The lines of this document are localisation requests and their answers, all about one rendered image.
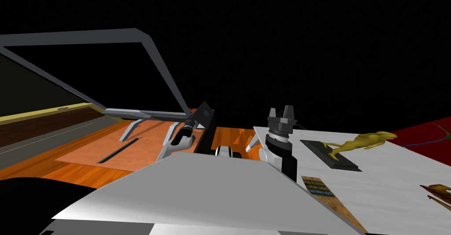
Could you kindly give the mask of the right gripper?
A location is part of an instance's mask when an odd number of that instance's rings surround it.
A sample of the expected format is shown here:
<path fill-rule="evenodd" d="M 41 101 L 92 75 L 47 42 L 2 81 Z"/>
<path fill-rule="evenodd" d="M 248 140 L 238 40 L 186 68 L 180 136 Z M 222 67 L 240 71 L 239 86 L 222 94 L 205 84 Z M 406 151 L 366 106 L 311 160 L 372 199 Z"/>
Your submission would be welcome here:
<path fill-rule="evenodd" d="M 285 106 L 283 117 L 277 117 L 276 109 L 271 108 L 267 121 L 270 131 L 277 131 L 279 134 L 292 134 L 293 127 L 297 124 L 292 105 Z"/>

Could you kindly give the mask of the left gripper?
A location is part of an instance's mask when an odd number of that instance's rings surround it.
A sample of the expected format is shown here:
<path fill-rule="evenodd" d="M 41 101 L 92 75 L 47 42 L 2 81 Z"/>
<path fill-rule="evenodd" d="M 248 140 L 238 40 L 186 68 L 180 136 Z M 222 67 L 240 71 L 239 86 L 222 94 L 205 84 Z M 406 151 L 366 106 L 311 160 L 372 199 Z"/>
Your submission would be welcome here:
<path fill-rule="evenodd" d="M 203 102 L 194 112 L 197 130 L 207 130 L 212 122 L 214 112 L 207 102 Z"/>

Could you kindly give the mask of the pale orange drawer front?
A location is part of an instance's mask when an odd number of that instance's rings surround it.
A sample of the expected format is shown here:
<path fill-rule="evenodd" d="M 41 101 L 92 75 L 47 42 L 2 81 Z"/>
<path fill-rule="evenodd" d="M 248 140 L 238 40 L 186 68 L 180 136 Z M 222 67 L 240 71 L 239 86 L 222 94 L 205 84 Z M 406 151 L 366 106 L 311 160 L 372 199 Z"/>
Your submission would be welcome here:
<path fill-rule="evenodd" d="M 56 161 L 134 172 L 156 161 L 163 149 L 163 142 L 171 125 L 173 125 L 172 122 L 144 121 L 137 126 L 125 142 L 120 142 L 119 139 L 127 128 L 120 128 L 57 158 Z M 99 163 L 100 160 L 135 138 L 137 138 L 135 143 L 106 162 Z"/>

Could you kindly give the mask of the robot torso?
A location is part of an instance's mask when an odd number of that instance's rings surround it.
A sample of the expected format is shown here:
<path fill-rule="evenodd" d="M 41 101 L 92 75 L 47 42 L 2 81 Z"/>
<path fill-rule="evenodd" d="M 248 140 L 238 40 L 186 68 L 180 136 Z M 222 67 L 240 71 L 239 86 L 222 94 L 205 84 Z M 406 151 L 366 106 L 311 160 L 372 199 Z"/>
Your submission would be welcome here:
<path fill-rule="evenodd" d="M 267 162 L 187 152 L 102 186 L 54 218 L 364 235 Z"/>

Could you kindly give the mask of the brown book with teal label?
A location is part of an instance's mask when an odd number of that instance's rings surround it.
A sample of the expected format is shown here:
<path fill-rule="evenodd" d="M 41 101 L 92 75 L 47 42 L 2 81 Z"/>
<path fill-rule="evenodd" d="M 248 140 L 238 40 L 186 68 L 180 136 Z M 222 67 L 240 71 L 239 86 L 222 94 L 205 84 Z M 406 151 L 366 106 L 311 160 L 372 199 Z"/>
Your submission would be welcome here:
<path fill-rule="evenodd" d="M 367 230 L 357 221 L 344 204 L 335 196 L 335 194 L 325 185 L 320 178 L 301 176 L 302 181 L 309 193 L 322 201 L 326 206 L 352 223 L 359 230 L 367 233 Z"/>

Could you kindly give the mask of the yellow statue on black base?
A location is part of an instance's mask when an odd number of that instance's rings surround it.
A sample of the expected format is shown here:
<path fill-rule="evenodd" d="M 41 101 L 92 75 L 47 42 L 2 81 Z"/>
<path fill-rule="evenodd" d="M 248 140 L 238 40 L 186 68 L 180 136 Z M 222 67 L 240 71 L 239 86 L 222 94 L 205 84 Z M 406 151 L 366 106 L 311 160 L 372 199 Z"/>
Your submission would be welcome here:
<path fill-rule="evenodd" d="M 330 168 L 360 172 L 356 164 L 343 157 L 340 153 L 355 149 L 372 149 L 384 144 L 387 140 L 397 138 L 396 134 L 378 131 L 376 133 L 359 134 L 352 141 L 343 144 L 301 140 L 301 142 Z"/>

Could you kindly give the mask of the white table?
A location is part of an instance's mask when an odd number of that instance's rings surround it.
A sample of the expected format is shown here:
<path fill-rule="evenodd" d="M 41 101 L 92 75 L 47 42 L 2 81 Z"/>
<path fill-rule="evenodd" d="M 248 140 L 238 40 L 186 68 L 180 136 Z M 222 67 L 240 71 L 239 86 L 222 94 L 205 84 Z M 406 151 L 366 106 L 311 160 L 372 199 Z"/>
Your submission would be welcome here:
<path fill-rule="evenodd" d="M 451 235 L 451 211 L 429 198 L 425 186 L 451 187 L 451 167 L 391 142 L 343 152 L 358 171 L 332 169 L 303 140 L 342 144 L 355 134 L 294 130 L 289 136 L 300 176 L 320 178 L 369 232 Z"/>

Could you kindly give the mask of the orange wooden cabinet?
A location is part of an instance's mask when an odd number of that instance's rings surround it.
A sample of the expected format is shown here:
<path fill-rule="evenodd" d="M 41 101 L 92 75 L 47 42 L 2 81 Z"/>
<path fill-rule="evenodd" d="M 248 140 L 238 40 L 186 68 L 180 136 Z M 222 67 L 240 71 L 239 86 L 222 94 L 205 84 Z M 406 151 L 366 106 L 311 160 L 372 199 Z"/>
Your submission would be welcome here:
<path fill-rule="evenodd" d="M 125 121 L 108 126 L 85 137 L 0 170 L 0 180 L 18 177 L 34 177 L 53 179 L 92 188 L 99 188 L 107 185 L 132 172 L 90 165 L 57 162 L 56 159 L 117 131 L 120 128 L 127 128 L 128 125 L 129 121 Z"/>

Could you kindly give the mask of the red rug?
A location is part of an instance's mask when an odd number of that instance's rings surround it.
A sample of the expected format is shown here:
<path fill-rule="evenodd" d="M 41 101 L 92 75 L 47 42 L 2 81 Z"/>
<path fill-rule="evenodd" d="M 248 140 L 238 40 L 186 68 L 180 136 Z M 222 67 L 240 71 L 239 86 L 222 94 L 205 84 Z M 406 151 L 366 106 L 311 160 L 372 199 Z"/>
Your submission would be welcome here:
<path fill-rule="evenodd" d="M 390 142 L 451 166 L 451 116 L 393 133 Z"/>

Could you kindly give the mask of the brown carved figure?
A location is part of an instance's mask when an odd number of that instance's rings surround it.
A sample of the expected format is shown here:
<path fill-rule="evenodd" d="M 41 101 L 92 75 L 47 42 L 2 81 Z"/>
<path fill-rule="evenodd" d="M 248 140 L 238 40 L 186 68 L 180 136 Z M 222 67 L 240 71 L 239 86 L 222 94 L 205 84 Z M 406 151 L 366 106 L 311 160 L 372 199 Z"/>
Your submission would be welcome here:
<path fill-rule="evenodd" d="M 434 184 L 430 186 L 420 185 L 426 191 L 428 191 L 431 195 L 427 197 L 442 205 L 449 211 L 451 211 L 451 187 L 442 185 L 442 184 Z"/>

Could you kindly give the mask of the grey metal frame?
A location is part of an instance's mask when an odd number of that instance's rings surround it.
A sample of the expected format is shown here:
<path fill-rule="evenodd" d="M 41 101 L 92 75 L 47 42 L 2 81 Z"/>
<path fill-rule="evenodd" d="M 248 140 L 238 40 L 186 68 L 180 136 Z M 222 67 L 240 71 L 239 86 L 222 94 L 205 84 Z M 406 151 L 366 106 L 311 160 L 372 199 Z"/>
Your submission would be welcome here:
<path fill-rule="evenodd" d="M 162 112 L 162 111 L 141 111 L 132 109 L 107 108 L 99 102 L 93 100 L 74 87 L 62 82 L 48 72 L 40 69 L 36 65 L 8 50 L 9 46 L 41 46 L 41 45 L 80 45 L 80 44 L 111 44 L 111 43 L 141 43 L 154 65 L 162 75 L 165 83 L 179 103 L 183 112 Z M 16 63 L 24 66 L 32 72 L 44 77 L 52 83 L 88 101 L 101 113 L 112 118 L 132 118 L 136 121 L 132 123 L 120 138 L 125 141 L 137 125 L 146 120 L 172 121 L 174 125 L 170 127 L 166 134 L 165 145 L 173 139 L 176 133 L 184 126 L 185 120 L 192 113 L 174 79 L 169 72 L 161 54 L 155 46 L 153 39 L 146 33 L 136 29 L 109 29 L 109 30 L 87 30 L 87 31 L 65 31 L 29 34 L 4 34 L 0 35 L 0 54 L 12 59 Z"/>

